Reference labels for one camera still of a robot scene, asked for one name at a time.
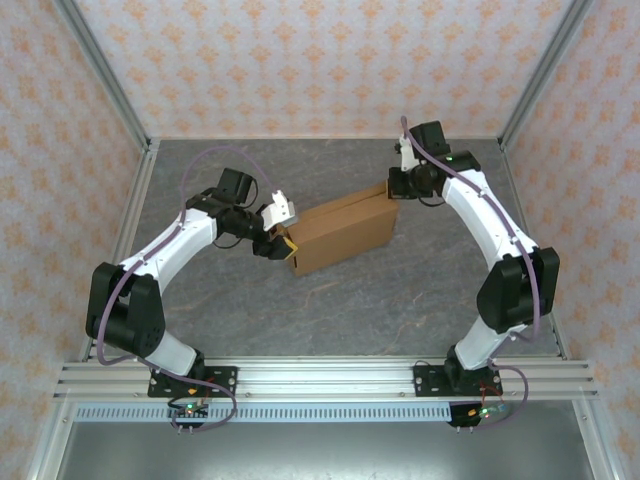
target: orange patterned wall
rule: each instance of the orange patterned wall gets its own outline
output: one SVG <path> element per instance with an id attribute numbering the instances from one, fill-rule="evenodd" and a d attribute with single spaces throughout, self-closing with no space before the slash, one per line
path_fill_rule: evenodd
<path id="1" fill-rule="evenodd" d="M 570 0 L 79 0 L 152 136 L 497 136 Z"/>
<path id="2" fill-rule="evenodd" d="M 51 0 L 0 3 L 0 478 L 23 479 L 137 149 Z"/>
<path id="3" fill-rule="evenodd" d="M 571 353 L 593 359 L 640 472 L 640 15 L 625 0 L 589 13 L 508 153 L 535 238 L 561 256 Z"/>

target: brown cardboard box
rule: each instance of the brown cardboard box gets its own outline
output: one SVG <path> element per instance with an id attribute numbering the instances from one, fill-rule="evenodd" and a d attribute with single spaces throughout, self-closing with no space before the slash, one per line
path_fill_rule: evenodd
<path id="1" fill-rule="evenodd" d="M 386 182 L 302 212 L 287 229 L 298 247 L 289 264 L 300 276 L 384 245 L 397 213 Z"/>

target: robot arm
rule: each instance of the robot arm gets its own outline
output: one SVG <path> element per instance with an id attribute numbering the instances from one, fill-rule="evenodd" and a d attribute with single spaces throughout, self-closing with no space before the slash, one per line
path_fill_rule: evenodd
<path id="1" fill-rule="evenodd" d="M 410 132 L 424 150 L 480 188 L 478 193 L 463 180 L 427 163 L 408 138 L 400 137 L 396 151 L 402 156 L 401 166 L 389 169 L 390 196 L 416 199 L 436 194 L 442 197 L 473 235 L 489 269 L 477 295 L 479 316 L 467 335 L 451 348 L 445 362 L 449 383 L 461 392 L 465 387 L 463 383 L 474 382 L 476 375 L 472 372 L 487 368 L 489 359 L 506 338 L 533 322 L 530 278 L 516 239 L 534 267 L 541 315 L 549 313 L 553 305 L 559 258 L 553 248 L 540 249 L 515 224 L 489 188 L 471 153 L 451 153 L 439 122 L 416 126 Z M 493 200 L 503 218 L 484 196 Z M 508 222 L 515 238 L 507 231 L 503 220 Z"/>
<path id="2" fill-rule="evenodd" d="M 293 203 L 281 191 L 274 193 L 274 202 L 258 213 L 238 206 L 246 201 L 253 181 L 244 173 L 225 169 L 218 187 L 189 199 L 184 217 L 179 215 L 140 252 L 117 266 L 100 265 L 91 282 L 87 334 L 98 337 L 109 297 L 125 272 L 135 268 L 110 312 L 105 342 L 176 375 L 198 378 L 197 370 L 202 368 L 198 357 L 202 355 L 165 329 L 161 297 L 169 282 L 196 253 L 223 233 L 251 240 L 254 255 L 271 260 L 286 259 L 296 251 L 289 239 L 272 232 L 275 225 L 290 225 L 296 219 Z M 149 257 L 160 244 L 160 250 Z"/>

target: black mounting bracket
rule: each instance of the black mounting bracket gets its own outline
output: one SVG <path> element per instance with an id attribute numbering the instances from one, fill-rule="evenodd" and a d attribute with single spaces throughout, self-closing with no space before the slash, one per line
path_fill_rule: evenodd
<path id="1" fill-rule="evenodd" d="M 466 370 L 464 378 L 456 386 L 451 383 L 444 365 L 413 367 L 413 387 L 416 397 L 480 397 L 483 385 L 493 387 L 502 393 L 499 373 L 493 372 L 488 367 Z M 485 391 L 485 395 L 496 396 L 490 389 Z"/>
<path id="2" fill-rule="evenodd" d="M 198 375 L 203 380 L 211 381 L 216 385 L 226 388 L 234 395 L 238 385 L 238 367 L 204 367 L 203 374 Z M 149 390 L 147 395 L 151 398 L 226 398 L 227 395 L 217 389 L 185 383 L 172 377 L 151 371 Z"/>

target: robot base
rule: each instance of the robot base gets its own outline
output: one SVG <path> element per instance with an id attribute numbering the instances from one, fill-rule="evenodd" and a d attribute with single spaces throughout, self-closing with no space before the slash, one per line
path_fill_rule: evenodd
<path id="1" fill-rule="evenodd" d="M 204 367 L 202 380 L 210 381 L 221 387 L 225 387 L 234 395 L 238 383 L 238 367 Z M 227 398 L 220 390 L 193 385 L 162 373 L 151 372 L 149 390 L 147 395 L 151 398 Z"/>
<path id="2" fill-rule="evenodd" d="M 413 367 L 413 386 L 416 397 L 480 397 L 482 386 L 493 387 L 502 394 L 500 375 L 489 367 L 464 370 L 454 347 L 447 354 L 444 365 L 418 365 Z M 485 396 L 496 396 L 491 389 Z"/>

